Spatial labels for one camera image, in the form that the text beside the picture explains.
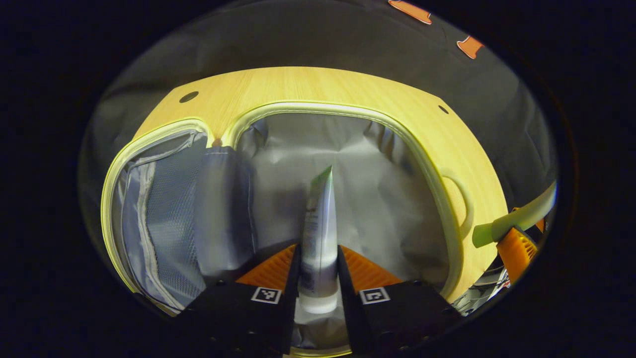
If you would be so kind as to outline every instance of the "gray fabric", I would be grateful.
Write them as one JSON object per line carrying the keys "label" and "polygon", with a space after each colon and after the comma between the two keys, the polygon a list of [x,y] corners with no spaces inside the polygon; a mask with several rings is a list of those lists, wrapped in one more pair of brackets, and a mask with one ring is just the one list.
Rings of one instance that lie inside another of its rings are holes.
{"label": "gray fabric", "polygon": [[121,211],[121,224],[123,226],[123,240],[126,247],[126,258],[137,282],[154,299],[164,302],[165,298],[157,290],[155,283],[146,272],[146,257],[142,246],[141,233],[139,231],[139,202],[141,171],[149,166],[137,166],[130,171],[130,184],[126,191]]}
{"label": "gray fabric", "polygon": [[236,280],[254,257],[250,173],[230,147],[205,151],[200,163],[194,242],[206,280]]}
{"label": "gray fabric", "polygon": [[194,245],[194,198],[205,141],[156,161],[148,198],[148,231],[155,246],[158,276],[183,305],[204,289]]}
{"label": "gray fabric", "polygon": [[135,154],[124,166],[113,195],[113,236],[120,257],[147,294],[174,308],[182,304],[165,290],[157,272],[156,252],[146,225],[146,206],[157,161],[183,150],[194,142],[204,147],[207,136],[195,131],[172,134]]}
{"label": "gray fabric", "polygon": [[446,282],[446,239],[432,193],[390,130],[361,118],[280,114],[246,131],[237,151],[254,171],[258,248],[299,240],[309,183],[333,165],[338,243],[402,280],[438,289]]}

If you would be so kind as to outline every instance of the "green tube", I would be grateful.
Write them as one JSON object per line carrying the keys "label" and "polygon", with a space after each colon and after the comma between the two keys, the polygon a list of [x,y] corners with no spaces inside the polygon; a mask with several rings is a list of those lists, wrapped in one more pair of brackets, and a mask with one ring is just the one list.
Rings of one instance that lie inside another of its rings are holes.
{"label": "green tube", "polygon": [[482,247],[499,242],[513,226],[522,230],[535,225],[552,209],[557,198],[557,183],[553,182],[540,196],[508,215],[487,224],[477,225],[473,230],[473,245]]}

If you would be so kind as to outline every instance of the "white tube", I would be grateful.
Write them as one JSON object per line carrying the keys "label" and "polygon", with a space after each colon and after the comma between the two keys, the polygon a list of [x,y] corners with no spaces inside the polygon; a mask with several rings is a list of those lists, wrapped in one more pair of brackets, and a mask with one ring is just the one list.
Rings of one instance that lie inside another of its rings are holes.
{"label": "white tube", "polygon": [[300,306],[309,313],[336,309],[338,240],[331,166],[311,183],[301,241]]}

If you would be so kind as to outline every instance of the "orange part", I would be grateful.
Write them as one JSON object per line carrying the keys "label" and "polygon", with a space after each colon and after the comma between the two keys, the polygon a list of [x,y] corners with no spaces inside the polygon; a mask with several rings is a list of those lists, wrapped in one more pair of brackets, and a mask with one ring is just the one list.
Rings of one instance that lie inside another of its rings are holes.
{"label": "orange part", "polygon": [[356,294],[360,290],[374,289],[402,282],[392,273],[350,248],[342,245],[340,245],[340,248],[342,248],[342,253],[345,255],[345,261],[347,262],[349,275],[354,284]]}
{"label": "orange part", "polygon": [[523,231],[513,227],[498,242],[497,251],[508,271],[510,282],[515,283],[534,258],[537,247]]}
{"label": "orange part", "polygon": [[474,60],[477,58],[477,51],[479,51],[483,45],[481,42],[475,40],[475,38],[468,36],[464,41],[458,41],[457,47]]}
{"label": "orange part", "polygon": [[403,13],[407,15],[411,15],[412,17],[416,18],[417,20],[420,20],[421,22],[427,25],[432,24],[431,13],[429,13],[426,10],[422,10],[418,8],[417,6],[411,5],[404,1],[389,0],[389,4],[391,4],[391,6],[398,9],[399,11],[402,11]]}
{"label": "orange part", "polygon": [[287,247],[241,276],[236,282],[284,292],[295,249],[296,244]]}

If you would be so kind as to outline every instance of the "orange gripper pad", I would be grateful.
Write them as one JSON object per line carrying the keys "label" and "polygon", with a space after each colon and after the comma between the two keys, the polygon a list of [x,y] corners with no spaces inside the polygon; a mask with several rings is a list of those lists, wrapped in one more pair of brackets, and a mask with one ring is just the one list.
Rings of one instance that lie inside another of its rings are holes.
{"label": "orange gripper pad", "polygon": [[287,247],[241,276],[236,282],[284,292],[295,248],[296,244]]}
{"label": "orange gripper pad", "polygon": [[537,253],[534,242],[523,231],[513,227],[506,237],[498,242],[497,251],[508,271],[511,283],[515,283]]}
{"label": "orange gripper pad", "polygon": [[342,253],[345,254],[345,261],[347,262],[349,275],[354,284],[356,294],[360,290],[374,289],[402,282],[392,273],[359,253],[342,245],[340,247],[342,248]]}

